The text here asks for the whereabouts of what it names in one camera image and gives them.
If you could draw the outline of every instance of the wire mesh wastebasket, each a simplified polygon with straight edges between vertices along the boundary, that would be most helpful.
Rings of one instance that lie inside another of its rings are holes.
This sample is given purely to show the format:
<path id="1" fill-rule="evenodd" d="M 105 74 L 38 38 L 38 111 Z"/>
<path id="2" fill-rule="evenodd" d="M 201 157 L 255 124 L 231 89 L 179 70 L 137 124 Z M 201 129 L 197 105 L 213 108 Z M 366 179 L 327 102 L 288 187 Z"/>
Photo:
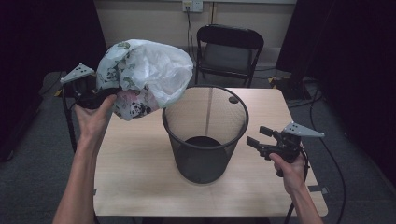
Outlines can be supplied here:
<path id="1" fill-rule="evenodd" d="M 188 180 L 206 184 L 224 173 L 248 127 L 248 110 L 233 92 L 195 86 L 163 110 L 175 161 Z"/>

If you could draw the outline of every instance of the trash can rim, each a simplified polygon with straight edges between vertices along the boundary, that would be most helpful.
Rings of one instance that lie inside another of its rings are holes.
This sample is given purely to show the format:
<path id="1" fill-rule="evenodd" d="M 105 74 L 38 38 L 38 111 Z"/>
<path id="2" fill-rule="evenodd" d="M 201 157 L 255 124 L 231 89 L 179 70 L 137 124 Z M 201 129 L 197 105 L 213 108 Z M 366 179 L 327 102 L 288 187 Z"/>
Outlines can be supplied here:
<path id="1" fill-rule="evenodd" d="M 212 89 L 216 88 L 216 89 L 221 89 L 221 90 L 223 90 L 223 91 L 227 91 L 228 93 L 230 93 L 232 96 L 234 96 L 234 97 L 241 103 L 242 107 L 244 107 L 244 109 L 245 109 L 245 114 L 246 114 L 246 122 L 245 122 L 245 125 L 243 126 L 243 128 L 241 129 L 241 131 L 239 132 L 239 134 L 238 134 L 235 138 L 233 138 L 231 141 L 229 141 L 229 142 L 227 142 L 227 143 L 225 143 L 225 144 L 222 144 L 222 145 L 220 145 L 220 146 L 215 146 L 215 147 L 200 147 L 200 146 L 192 145 L 192 144 L 190 144 L 190 143 L 187 143 L 187 142 L 181 140 L 180 138 L 176 137 L 176 136 L 169 130 L 169 125 L 167 124 L 167 119 L 166 119 L 166 116 L 165 116 L 166 108 L 164 108 L 164 109 L 163 109 L 163 127 L 165 128 L 166 132 L 167 132 L 168 134 L 172 135 L 172 137 L 173 137 L 175 140 L 177 140 L 180 144 L 183 144 L 183 145 L 185 145 L 185 146 L 187 146 L 187 147 L 193 147 L 193 148 L 196 148 L 196 149 L 200 149 L 200 150 L 216 150 L 216 149 L 226 148 L 226 147 L 232 145 L 233 143 L 235 143 L 236 141 L 238 141 L 238 140 L 245 134 L 246 130 L 248 129 L 248 122 L 249 122 L 248 108 L 247 108 L 247 106 L 245 105 L 245 103 L 242 101 L 242 99 L 239 98 L 239 96 L 238 96 L 237 94 L 235 94 L 234 92 L 232 92 L 232 91 L 230 91 L 230 90 L 227 90 L 227 89 L 225 89 L 225 88 L 223 88 L 223 87 L 216 86 L 216 85 L 195 85 L 195 86 L 188 87 L 188 88 L 186 89 L 186 91 L 187 91 L 188 89 L 193 89 L 193 88 L 212 88 Z"/>

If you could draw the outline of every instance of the black curtain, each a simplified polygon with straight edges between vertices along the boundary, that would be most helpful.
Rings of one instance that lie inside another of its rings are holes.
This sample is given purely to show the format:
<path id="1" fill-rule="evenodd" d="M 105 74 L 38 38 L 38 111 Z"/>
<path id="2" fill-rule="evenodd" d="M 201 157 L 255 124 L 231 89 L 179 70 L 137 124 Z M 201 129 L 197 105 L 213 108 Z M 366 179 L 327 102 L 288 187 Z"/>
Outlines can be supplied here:
<path id="1" fill-rule="evenodd" d="M 298 0 L 276 68 L 317 78 L 346 132 L 396 186 L 395 11 L 389 0 Z"/>
<path id="2" fill-rule="evenodd" d="M 1 160 L 37 110 L 44 76 L 78 63 L 96 69 L 106 43 L 92 0 L 7 1 L 0 23 Z"/>

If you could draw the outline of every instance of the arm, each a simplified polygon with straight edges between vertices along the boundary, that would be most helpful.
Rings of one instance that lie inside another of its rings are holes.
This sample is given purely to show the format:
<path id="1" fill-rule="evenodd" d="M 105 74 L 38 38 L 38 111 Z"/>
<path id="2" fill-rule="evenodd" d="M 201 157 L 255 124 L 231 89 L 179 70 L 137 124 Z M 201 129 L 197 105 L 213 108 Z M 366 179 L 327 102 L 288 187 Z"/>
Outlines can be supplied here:
<path id="1" fill-rule="evenodd" d="M 287 163 L 275 153 L 271 153 L 270 158 L 275 163 L 275 168 L 283 171 L 285 190 L 293 201 L 300 223 L 323 223 L 305 186 L 303 156 L 300 155 L 292 164 Z"/>
<path id="2" fill-rule="evenodd" d="M 97 110 L 76 105 L 81 135 L 64 196 L 53 219 L 58 223 L 93 223 L 93 182 L 96 158 L 106 132 L 107 111 L 115 95 L 108 96 Z"/>

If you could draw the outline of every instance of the chair seat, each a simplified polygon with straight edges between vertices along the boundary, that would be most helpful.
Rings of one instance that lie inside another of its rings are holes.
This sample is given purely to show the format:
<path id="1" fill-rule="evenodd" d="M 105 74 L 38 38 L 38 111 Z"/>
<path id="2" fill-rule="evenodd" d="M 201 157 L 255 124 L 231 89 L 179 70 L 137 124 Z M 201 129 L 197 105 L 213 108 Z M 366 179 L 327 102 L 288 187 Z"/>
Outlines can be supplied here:
<path id="1" fill-rule="evenodd" d="M 222 70 L 248 76 L 252 61 L 251 51 L 250 49 L 207 44 L 201 61 L 201 69 Z"/>

